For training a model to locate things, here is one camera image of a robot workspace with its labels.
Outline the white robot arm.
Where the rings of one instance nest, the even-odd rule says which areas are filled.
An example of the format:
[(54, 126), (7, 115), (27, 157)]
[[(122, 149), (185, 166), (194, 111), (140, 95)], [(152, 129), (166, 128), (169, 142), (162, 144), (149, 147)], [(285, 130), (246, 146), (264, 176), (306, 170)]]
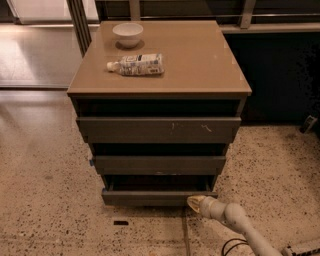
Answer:
[(244, 208), (237, 203), (223, 203), (210, 196), (187, 198), (187, 204), (196, 213), (213, 219), (230, 230), (241, 234), (255, 256), (282, 256), (261, 233), (254, 228)]

